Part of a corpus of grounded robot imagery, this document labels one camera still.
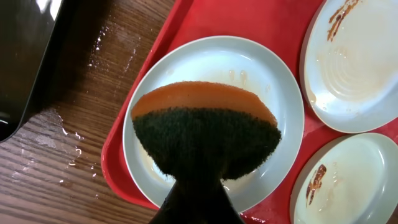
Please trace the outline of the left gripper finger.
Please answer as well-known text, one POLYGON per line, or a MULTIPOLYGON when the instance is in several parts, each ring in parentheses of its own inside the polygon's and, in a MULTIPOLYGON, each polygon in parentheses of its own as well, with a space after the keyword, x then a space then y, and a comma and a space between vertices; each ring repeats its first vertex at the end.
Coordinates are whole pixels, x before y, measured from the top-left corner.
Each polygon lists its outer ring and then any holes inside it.
POLYGON ((176 181, 150 224, 244 224, 222 183, 176 181))

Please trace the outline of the green orange sponge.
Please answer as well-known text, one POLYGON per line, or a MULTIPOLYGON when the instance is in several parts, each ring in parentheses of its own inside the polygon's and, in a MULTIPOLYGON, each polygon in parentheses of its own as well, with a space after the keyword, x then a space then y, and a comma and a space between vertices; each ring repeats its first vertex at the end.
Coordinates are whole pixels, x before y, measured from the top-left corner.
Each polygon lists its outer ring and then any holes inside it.
POLYGON ((212 82, 178 82, 143 95, 132 125, 157 167, 176 180, 238 179, 263 164, 282 134, 259 97, 212 82))

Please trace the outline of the white plate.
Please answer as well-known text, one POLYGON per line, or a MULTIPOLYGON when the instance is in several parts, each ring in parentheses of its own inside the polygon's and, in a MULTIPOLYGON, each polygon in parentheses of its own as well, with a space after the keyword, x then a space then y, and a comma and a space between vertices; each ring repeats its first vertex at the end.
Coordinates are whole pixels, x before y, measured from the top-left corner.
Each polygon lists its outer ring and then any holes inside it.
POLYGON ((397 206, 397 144, 377 133, 332 140, 299 173, 292 223, 387 223, 397 206))
POLYGON ((274 153, 250 174, 227 180, 234 208, 245 212, 270 195, 285 179, 299 152, 304 130, 303 99, 284 61, 257 42, 234 36, 194 40, 161 58, 139 82, 129 103, 164 85, 204 81, 236 86, 256 94, 275 116, 282 139, 274 153))
POLYGON ((322 1, 300 56, 303 94, 315 115, 342 133, 397 118, 397 1, 322 1))

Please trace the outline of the white plate top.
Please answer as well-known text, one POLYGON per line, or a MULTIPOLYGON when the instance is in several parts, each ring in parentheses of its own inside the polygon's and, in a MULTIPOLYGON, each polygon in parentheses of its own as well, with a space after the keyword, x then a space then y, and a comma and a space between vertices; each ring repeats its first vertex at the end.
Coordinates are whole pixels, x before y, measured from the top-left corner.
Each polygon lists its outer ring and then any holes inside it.
POLYGON ((300 56, 303 94, 315 115, 342 133, 397 118, 397 1, 322 1, 300 56))

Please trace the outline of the red plastic tray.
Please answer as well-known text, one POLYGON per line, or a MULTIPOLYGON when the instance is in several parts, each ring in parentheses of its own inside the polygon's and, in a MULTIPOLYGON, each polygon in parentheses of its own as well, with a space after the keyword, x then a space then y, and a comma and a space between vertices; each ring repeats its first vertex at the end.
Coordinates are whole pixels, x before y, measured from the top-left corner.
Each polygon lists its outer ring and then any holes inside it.
MULTIPOLYGON (((310 108, 300 82, 300 56, 305 34, 322 1, 177 1, 129 92, 105 141, 101 156, 104 178, 124 200, 158 208, 174 180, 162 174, 137 140, 127 106, 146 71, 171 51, 194 40, 234 36, 263 45, 288 66, 303 99, 302 143, 289 173, 279 186, 254 207, 239 212, 248 223, 292 223, 290 197, 308 160, 324 145, 343 136, 326 126, 310 108)), ((382 134, 397 144, 397 118, 363 132, 382 134)))

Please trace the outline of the black water tray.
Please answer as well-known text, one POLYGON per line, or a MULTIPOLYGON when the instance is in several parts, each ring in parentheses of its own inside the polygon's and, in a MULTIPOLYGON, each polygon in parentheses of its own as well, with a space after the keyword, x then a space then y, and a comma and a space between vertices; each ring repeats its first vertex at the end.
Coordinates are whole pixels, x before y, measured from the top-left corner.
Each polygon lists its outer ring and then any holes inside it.
POLYGON ((1 141, 42 106, 78 1, 1 0, 1 141))

